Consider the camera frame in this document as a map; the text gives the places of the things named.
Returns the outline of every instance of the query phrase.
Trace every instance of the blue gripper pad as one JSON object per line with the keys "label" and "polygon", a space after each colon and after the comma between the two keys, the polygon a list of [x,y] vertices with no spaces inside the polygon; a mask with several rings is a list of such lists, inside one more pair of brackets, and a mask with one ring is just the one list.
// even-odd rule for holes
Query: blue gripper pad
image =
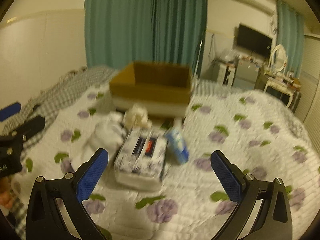
{"label": "blue gripper pad", "polygon": [[80,203],[89,198],[103,171],[108,165],[108,152],[104,149],[101,150],[100,154],[95,158],[77,184],[76,197]]}
{"label": "blue gripper pad", "polygon": [[239,204],[242,199],[242,185],[231,171],[231,167],[228,166],[228,164],[231,166],[228,159],[221,151],[214,151],[211,154],[210,161],[213,171],[216,173],[230,200]]}
{"label": "blue gripper pad", "polygon": [[0,110],[0,122],[3,122],[10,116],[18,113],[21,110],[21,105],[17,102]]}

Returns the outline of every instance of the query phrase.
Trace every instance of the plaid fabric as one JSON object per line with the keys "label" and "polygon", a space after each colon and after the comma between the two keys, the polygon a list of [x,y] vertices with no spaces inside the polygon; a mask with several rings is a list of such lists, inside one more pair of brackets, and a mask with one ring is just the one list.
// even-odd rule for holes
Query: plaid fabric
{"label": "plaid fabric", "polygon": [[[90,86],[100,86],[108,82],[116,73],[117,71],[108,67],[91,68],[86,72],[80,73],[68,80],[58,83],[46,92],[42,93],[40,96],[30,99],[18,114],[8,120],[3,130],[3,134],[8,134],[14,128],[38,114],[45,117],[46,125],[44,130],[24,144],[24,150],[21,153],[21,161],[23,161],[28,154],[28,150],[41,140],[46,130],[57,118],[61,109],[73,105],[75,101],[80,98],[82,93],[84,93]],[[227,95],[233,91],[236,90],[225,87],[222,88],[214,82],[202,80],[195,87],[194,94]],[[40,104],[40,106],[32,112],[34,106],[37,104]],[[19,198],[16,198],[11,212],[16,218],[16,233],[22,240],[25,240],[27,207],[21,203]]]}

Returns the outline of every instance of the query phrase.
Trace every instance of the television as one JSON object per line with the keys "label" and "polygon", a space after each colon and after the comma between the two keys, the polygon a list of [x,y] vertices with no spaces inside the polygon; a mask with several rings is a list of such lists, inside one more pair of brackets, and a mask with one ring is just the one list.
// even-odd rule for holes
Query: television
{"label": "television", "polygon": [[247,26],[239,24],[237,46],[251,50],[265,58],[270,58],[272,39]]}

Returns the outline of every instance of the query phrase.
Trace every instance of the black clamp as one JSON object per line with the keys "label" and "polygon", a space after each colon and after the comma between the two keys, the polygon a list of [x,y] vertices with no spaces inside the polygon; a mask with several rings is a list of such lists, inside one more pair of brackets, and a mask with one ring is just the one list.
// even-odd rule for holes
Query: black clamp
{"label": "black clamp", "polygon": [[243,240],[292,240],[292,220],[289,200],[280,178],[273,182],[257,180],[215,151],[211,166],[236,208],[212,240],[237,240],[257,200],[262,199],[256,220]]}
{"label": "black clamp", "polygon": [[98,149],[75,173],[62,179],[36,179],[31,192],[26,220],[27,240],[75,240],[60,213],[56,198],[61,198],[82,240],[111,240],[104,236],[82,205],[88,199],[108,164],[108,153]]}
{"label": "black clamp", "polygon": [[[0,121],[16,114],[21,109],[19,103],[14,103],[0,110]],[[22,170],[20,162],[23,143],[39,133],[45,126],[44,117],[38,115],[12,130],[7,136],[0,136],[0,178],[12,175]]]}

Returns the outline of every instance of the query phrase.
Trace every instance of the green leaf pattern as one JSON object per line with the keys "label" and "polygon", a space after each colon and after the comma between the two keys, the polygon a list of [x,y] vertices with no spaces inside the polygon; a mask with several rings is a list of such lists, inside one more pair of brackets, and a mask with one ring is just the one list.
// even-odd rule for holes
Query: green leaf pattern
{"label": "green leaf pattern", "polygon": [[90,199],[92,200],[95,200],[95,199],[98,199],[98,200],[101,200],[101,201],[106,201],[106,198],[102,195],[99,195],[99,194],[91,194],[89,196]]}
{"label": "green leaf pattern", "polygon": [[98,93],[98,95],[96,96],[96,100],[103,98],[104,94],[103,93]]}
{"label": "green leaf pattern", "polygon": [[236,115],[233,117],[233,120],[235,120],[235,121],[241,121],[241,120],[244,120],[244,119],[246,119],[246,118],[247,118],[247,116],[245,116],[245,115],[236,114]]}
{"label": "green leaf pattern", "polygon": [[90,115],[93,116],[97,112],[97,109],[89,108],[88,111],[89,111]]}
{"label": "green leaf pattern", "polygon": [[210,195],[210,198],[213,202],[218,202],[219,200],[229,200],[229,197],[226,193],[216,191]]}
{"label": "green leaf pattern", "polygon": [[192,107],[191,107],[191,109],[193,110],[193,111],[196,111],[198,108],[200,108],[202,106],[202,104],[196,104],[196,105],[193,105]]}
{"label": "green leaf pattern", "polygon": [[223,125],[216,125],[214,127],[216,130],[218,130],[219,133],[224,133],[226,136],[229,136],[229,132],[227,130],[227,128]]}
{"label": "green leaf pattern", "polygon": [[245,104],[247,103],[247,102],[245,101],[245,98],[240,98],[239,101],[240,101],[240,103],[243,104],[243,105],[245,105]]}
{"label": "green leaf pattern", "polygon": [[307,150],[304,147],[300,146],[300,145],[296,145],[293,149],[296,150],[296,151],[303,152],[304,154],[308,153]]}
{"label": "green leaf pattern", "polygon": [[27,167],[28,172],[32,172],[33,161],[30,158],[26,159],[26,167]]}
{"label": "green leaf pattern", "polygon": [[69,154],[66,153],[66,152],[59,152],[55,155],[54,157],[54,161],[55,163],[62,163],[63,162],[63,159],[66,158],[66,157],[69,157]]}
{"label": "green leaf pattern", "polygon": [[73,132],[73,136],[71,138],[71,142],[74,142],[75,140],[78,140],[81,137],[81,132],[78,129],[75,129]]}
{"label": "green leaf pattern", "polygon": [[269,129],[271,125],[273,125],[273,122],[265,122],[265,123],[263,124],[263,128],[264,128],[264,129]]}
{"label": "green leaf pattern", "polygon": [[291,191],[292,191],[292,186],[291,185],[288,185],[288,186],[285,187],[285,192],[287,193],[288,199],[292,198],[291,195],[290,195]]}
{"label": "green leaf pattern", "polygon": [[204,153],[204,154],[202,155],[202,157],[203,157],[203,158],[209,158],[209,157],[211,157],[211,153]]}
{"label": "green leaf pattern", "polygon": [[160,195],[157,197],[146,197],[136,203],[136,209],[144,208],[147,204],[152,205],[156,200],[160,200],[165,198],[164,195]]}
{"label": "green leaf pattern", "polygon": [[270,141],[262,141],[260,147],[270,144]]}

